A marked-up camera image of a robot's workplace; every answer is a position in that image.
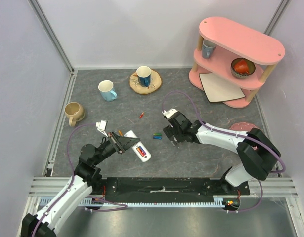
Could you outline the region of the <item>purple battery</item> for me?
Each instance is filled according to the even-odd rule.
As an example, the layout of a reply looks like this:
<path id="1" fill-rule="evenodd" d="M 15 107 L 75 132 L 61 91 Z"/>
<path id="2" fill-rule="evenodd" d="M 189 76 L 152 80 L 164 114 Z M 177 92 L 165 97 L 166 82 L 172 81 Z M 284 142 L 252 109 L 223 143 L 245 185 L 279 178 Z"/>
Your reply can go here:
<path id="1" fill-rule="evenodd" d="M 146 155 L 146 151 L 141 146 L 139 147 L 139 149 L 142 152 L 142 154 L 145 156 Z"/>

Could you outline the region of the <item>white remote control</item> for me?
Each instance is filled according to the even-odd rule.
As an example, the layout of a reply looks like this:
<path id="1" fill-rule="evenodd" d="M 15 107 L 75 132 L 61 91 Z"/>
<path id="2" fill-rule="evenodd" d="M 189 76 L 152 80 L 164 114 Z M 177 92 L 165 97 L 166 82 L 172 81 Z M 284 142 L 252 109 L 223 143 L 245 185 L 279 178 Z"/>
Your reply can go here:
<path id="1" fill-rule="evenodd" d="M 132 130 L 129 130 L 124 134 L 125 137 L 130 137 L 130 138 L 137 138 L 135 133 Z M 132 150 L 135 152 L 135 154 L 139 157 L 139 159 L 142 162 L 147 162 L 151 159 L 151 154 L 147 150 L 147 148 L 143 145 L 141 141 L 136 143 L 133 147 Z"/>

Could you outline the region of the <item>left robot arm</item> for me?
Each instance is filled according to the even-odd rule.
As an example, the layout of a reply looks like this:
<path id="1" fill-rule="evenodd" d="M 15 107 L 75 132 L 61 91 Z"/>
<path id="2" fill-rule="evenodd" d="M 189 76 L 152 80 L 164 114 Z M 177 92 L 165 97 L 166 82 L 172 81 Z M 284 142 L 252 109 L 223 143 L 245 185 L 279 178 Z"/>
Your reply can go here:
<path id="1" fill-rule="evenodd" d="M 140 139 L 108 133 L 99 147 L 86 144 L 81 148 L 79 162 L 67 184 L 35 215 L 27 214 L 21 225 L 22 237 L 55 237 L 84 198 L 102 189 L 101 169 L 97 165 L 114 153 L 123 154 Z"/>

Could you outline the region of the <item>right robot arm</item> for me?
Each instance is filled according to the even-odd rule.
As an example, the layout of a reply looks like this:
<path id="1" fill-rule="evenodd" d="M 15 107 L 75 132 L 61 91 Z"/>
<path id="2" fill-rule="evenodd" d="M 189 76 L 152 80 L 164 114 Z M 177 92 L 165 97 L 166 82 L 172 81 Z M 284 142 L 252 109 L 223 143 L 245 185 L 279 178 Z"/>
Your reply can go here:
<path id="1" fill-rule="evenodd" d="M 225 194 L 232 194 L 253 178 L 265 180 L 281 158 L 278 149 L 257 128 L 245 132 L 214 127 L 199 120 L 191 122 L 176 109 L 163 110 L 162 114 L 169 123 L 163 132 L 174 146 L 182 142 L 213 145 L 239 156 L 241 164 L 228 169 L 220 181 Z"/>

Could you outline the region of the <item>beige mug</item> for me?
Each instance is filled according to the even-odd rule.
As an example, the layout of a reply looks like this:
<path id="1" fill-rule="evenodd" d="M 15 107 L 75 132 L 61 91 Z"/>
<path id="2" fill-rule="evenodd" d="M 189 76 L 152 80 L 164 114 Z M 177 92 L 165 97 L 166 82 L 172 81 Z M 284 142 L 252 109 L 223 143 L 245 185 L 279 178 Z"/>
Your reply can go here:
<path id="1" fill-rule="evenodd" d="M 77 122 L 80 122 L 85 116 L 83 106 L 77 102 L 70 102 L 64 108 L 64 113 L 69 120 L 69 126 L 75 127 Z"/>

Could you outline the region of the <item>light blue mug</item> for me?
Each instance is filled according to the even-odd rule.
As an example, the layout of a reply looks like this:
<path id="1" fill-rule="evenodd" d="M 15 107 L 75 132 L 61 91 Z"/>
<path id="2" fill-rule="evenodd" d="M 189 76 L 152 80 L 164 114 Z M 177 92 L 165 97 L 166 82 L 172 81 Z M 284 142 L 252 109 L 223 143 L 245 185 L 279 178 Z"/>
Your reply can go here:
<path id="1" fill-rule="evenodd" d="M 110 80 L 104 80 L 100 82 L 98 85 L 98 90 L 102 97 L 108 102 L 111 102 L 118 98 L 118 95 L 115 92 L 114 84 Z"/>

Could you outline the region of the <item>white square plate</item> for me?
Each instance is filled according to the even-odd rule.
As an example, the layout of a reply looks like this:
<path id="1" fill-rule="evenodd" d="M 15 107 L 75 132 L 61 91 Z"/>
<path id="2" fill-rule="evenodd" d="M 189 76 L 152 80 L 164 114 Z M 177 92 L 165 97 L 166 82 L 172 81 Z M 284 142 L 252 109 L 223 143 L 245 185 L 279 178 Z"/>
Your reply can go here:
<path id="1" fill-rule="evenodd" d="M 210 102 L 244 98 L 242 89 L 213 73 L 199 74 L 203 90 Z"/>

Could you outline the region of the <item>dark blue mug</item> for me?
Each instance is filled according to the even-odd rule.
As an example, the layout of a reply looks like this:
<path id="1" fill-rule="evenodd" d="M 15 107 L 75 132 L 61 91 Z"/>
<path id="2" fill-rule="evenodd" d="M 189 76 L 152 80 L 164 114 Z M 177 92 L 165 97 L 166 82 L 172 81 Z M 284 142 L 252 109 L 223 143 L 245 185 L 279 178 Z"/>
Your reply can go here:
<path id="1" fill-rule="evenodd" d="M 140 66 L 136 70 L 139 84 L 143 87 L 148 87 L 151 83 L 151 69 L 147 66 Z"/>

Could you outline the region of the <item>pink dotted plate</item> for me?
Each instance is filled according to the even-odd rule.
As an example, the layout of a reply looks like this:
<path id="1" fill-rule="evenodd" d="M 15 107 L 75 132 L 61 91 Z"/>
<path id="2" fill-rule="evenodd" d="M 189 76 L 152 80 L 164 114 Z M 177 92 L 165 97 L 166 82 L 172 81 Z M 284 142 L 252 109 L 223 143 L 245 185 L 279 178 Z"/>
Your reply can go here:
<path id="1" fill-rule="evenodd" d="M 229 128 L 229 130 L 249 132 L 249 131 L 251 131 L 253 128 L 257 128 L 257 127 L 256 127 L 254 124 L 252 124 L 252 123 L 239 122 L 239 123 L 233 124 L 233 125 Z"/>

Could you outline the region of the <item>red cup in bowl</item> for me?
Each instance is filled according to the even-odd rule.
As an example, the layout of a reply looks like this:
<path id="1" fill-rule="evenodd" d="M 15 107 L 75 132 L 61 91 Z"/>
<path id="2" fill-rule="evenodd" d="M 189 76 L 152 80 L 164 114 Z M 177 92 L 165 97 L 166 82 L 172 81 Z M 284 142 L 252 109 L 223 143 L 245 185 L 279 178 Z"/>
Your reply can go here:
<path id="1" fill-rule="evenodd" d="M 235 72 L 239 74 L 248 74 L 249 73 L 249 68 L 244 59 L 239 60 L 234 66 L 233 69 Z"/>

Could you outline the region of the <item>grey-blue mug on shelf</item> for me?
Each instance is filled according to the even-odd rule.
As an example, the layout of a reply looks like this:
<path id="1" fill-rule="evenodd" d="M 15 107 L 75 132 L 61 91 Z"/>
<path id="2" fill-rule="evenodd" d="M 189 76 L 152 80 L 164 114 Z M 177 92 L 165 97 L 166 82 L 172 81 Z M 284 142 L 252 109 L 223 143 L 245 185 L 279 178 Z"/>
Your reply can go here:
<path id="1" fill-rule="evenodd" d="M 209 59 L 214 50 L 216 48 L 216 45 L 206 39 L 203 40 L 203 43 L 202 43 L 202 57 L 204 59 Z"/>

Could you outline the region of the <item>dark patterned bowl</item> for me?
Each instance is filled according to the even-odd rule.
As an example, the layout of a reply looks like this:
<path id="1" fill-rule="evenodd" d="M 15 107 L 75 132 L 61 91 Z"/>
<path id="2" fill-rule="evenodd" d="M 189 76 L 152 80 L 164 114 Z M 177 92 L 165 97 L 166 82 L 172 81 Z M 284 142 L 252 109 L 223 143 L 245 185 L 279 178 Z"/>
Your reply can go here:
<path id="1" fill-rule="evenodd" d="M 245 79 L 255 72 L 256 66 L 248 59 L 236 58 L 231 62 L 230 69 L 234 77 L 238 79 Z"/>

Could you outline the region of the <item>pink three-tier shelf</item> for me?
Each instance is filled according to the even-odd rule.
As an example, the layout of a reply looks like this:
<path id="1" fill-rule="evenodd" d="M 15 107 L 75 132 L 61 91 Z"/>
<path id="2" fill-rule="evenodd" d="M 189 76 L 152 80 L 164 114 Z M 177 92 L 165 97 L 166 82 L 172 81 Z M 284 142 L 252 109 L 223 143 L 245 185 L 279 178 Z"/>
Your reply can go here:
<path id="1" fill-rule="evenodd" d="M 269 35 L 228 18 L 213 16 L 199 24 L 199 39 L 193 56 L 190 82 L 203 89 L 202 75 L 221 77 L 243 92 L 243 98 L 224 101 L 239 109 L 250 104 L 284 58 L 285 48 Z"/>

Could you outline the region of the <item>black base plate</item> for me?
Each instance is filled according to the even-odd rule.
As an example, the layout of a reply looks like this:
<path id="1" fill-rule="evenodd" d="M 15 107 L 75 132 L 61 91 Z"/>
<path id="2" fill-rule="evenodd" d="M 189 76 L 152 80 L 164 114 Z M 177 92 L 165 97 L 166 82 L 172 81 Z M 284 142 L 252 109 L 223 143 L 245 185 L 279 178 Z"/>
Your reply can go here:
<path id="1" fill-rule="evenodd" d="M 211 178 L 131 178 L 109 177 L 101 180 L 93 195 L 105 194 L 110 200 L 193 200 L 213 196 L 250 195 L 248 182 L 233 187 L 220 179 Z"/>

